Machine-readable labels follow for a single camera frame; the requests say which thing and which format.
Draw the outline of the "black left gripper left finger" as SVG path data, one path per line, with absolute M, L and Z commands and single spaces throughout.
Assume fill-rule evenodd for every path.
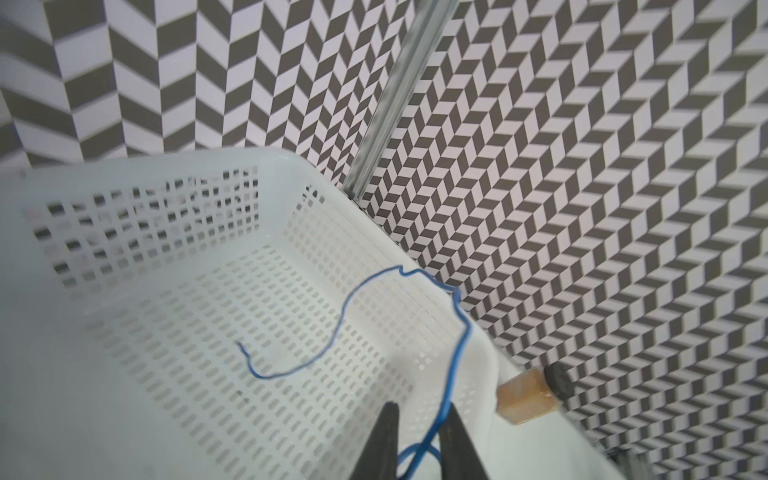
M 400 409 L 386 402 L 350 475 L 350 480 L 395 480 L 397 478 Z

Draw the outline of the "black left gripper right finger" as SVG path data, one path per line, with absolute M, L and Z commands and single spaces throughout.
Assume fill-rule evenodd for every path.
M 442 480 L 488 480 L 488 474 L 455 407 L 439 431 Z

